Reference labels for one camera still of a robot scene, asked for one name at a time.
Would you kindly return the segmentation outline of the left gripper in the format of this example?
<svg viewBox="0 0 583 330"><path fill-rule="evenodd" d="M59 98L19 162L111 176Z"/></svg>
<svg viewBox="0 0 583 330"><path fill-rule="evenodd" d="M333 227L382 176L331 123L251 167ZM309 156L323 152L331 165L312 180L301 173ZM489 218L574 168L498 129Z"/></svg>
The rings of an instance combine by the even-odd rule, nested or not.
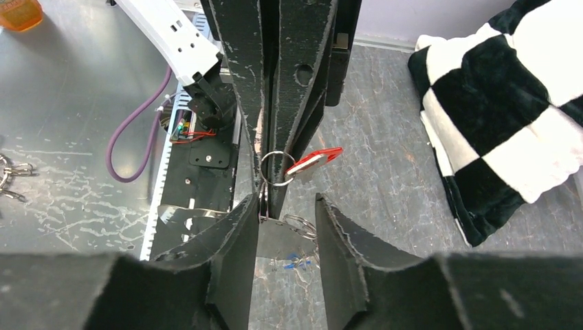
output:
<svg viewBox="0 0 583 330"><path fill-rule="evenodd" d="M254 190L268 196L269 216L278 218L287 189L282 185L285 171L292 164L289 156L314 88L332 21L335 16L327 107L340 102L362 0L280 1L275 72L273 1L201 4L213 36L222 43L233 79L243 132L251 148ZM284 154L267 160L265 155L270 151Z"/></svg>

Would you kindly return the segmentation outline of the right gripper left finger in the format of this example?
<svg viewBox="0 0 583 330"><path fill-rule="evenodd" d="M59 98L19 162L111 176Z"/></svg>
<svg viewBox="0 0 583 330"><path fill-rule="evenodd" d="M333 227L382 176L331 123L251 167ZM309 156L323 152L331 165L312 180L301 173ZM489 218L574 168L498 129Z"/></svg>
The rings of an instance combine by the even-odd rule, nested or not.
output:
<svg viewBox="0 0 583 330"><path fill-rule="evenodd" d="M1 255L2 329L246 329L254 264Z"/></svg>

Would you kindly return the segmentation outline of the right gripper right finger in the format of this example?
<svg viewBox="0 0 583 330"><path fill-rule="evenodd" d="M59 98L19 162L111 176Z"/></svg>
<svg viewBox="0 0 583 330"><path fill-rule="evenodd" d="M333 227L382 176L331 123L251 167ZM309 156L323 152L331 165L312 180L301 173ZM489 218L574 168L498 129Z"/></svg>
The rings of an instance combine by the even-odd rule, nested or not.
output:
<svg viewBox="0 0 583 330"><path fill-rule="evenodd" d="M582 255L440 252L421 258L315 197L330 329L581 329Z"/></svg>

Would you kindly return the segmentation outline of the blue key tag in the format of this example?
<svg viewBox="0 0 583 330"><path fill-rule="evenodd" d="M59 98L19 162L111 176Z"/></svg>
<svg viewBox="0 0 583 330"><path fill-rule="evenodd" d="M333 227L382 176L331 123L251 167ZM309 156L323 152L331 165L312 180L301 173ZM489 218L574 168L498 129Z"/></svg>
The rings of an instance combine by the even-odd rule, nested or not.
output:
<svg viewBox="0 0 583 330"><path fill-rule="evenodd" d="M285 259L285 261L286 264L283 266L285 270L306 270L311 265L310 258L304 254L298 255L292 253Z"/></svg>

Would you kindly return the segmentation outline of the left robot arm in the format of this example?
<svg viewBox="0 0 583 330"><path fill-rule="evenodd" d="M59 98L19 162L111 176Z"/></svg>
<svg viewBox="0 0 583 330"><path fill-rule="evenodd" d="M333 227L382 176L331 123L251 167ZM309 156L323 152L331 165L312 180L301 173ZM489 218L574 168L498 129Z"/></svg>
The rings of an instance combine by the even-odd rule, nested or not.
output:
<svg viewBox="0 0 583 330"><path fill-rule="evenodd" d="M203 1L208 40L174 1L120 1L195 102L221 129L239 112L252 149L261 212L280 215L285 171L326 107L339 104L360 1Z"/></svg>

